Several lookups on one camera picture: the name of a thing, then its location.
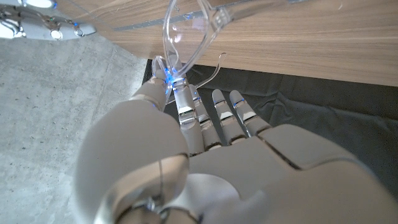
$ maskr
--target wooden table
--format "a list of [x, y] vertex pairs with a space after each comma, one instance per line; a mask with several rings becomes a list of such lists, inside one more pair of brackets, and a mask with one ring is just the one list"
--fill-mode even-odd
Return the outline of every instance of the wooden table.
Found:
[[[193, 1], [180, 10], [192, 11]], [[58, 0], [58, 9], [94, 24], [132, 54], [153, 58], [164, 54], [168, 4]], [[263, 12], [228, 25], [197, 63], [215, 66], [222, 52], [228, 54], [223, 63], [228, 68], [398, 86], [398, 1], [308, 0]]]

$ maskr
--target clear plastic glasses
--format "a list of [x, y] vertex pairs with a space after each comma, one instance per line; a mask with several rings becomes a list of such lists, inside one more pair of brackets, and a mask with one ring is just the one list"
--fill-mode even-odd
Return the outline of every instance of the clear plastic glasses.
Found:
[[253, 0], [218, 7], [212, 7], [207, 0], [170, 0], [163, 24], [165, 58], [157, 56], [152, 68], [164, 67], [168, 81], [179, 78], [230, 22], [296, 1], [305, 0]]

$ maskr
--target black fabric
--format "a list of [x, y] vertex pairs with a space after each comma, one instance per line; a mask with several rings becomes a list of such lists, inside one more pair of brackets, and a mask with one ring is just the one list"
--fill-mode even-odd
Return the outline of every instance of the black fabric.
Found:
[[[187, 78], [196, 84], [214, 69], [195, 65]], [[144, 81], [151, 76], [150, 67], [146, 73]], [[238, 90], [272, 126], [297, 125], [339, 144], [370, 167], [398, 198], [398, 88], [222, 68], [198, 89], [221, 134], [211, 98], [214, 89], [220, 89], [229, 104], [230, 91]], [[178, 120], [175, 103], [165, 112]]]

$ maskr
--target concrete floor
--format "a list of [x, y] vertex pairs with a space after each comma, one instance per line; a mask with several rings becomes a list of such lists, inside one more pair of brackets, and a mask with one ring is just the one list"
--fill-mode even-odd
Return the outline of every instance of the concrete floor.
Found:
[[141, 85], [146, 60], [94, 34], [0, 39], [0, 223], [74, 223], [73, 166], [89, 127]]

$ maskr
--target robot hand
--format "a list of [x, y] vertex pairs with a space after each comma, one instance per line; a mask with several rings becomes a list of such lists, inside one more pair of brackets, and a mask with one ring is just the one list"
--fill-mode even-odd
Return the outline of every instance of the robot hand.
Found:
[[73, 186], [78, 223], [397, 223], [398, 205], [354, 155], [292, 125], [272, 128], [237, 92], [213, 92], [222, 146], [194, 86], [163, 69], [88, 132]]
[[90, 24], [45, 16], [26, 6], [56, 7], [53, 0], [0, 0], [0, 38], [70, 40], [96, 32]]

